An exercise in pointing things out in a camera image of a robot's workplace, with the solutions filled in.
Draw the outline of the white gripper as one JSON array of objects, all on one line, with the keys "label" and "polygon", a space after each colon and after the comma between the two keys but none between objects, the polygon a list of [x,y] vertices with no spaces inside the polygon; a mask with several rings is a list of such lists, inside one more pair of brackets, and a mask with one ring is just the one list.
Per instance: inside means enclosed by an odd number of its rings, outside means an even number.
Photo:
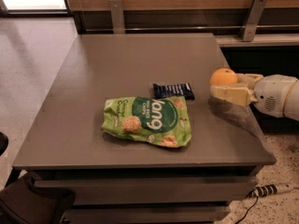
[{"label": "white gripper", "polygon": [[283,75],[263,77],[260,74],[237,73],[239,83],[212,85],[213,97],[235,105],[254,106],[275,118],[298,117],[298,79]]}]

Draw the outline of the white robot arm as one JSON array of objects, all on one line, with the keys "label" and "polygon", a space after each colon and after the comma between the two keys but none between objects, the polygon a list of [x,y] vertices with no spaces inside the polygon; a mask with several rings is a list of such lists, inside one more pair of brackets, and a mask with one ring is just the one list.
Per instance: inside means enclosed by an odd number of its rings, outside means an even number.
[{"label": "white robot arm", "polygon": [[210,91],[213,97],[235,105],[253,104],[268,116],[299,120],[299,79],[296,77],[237,74],[236,82],[211,84]]}]

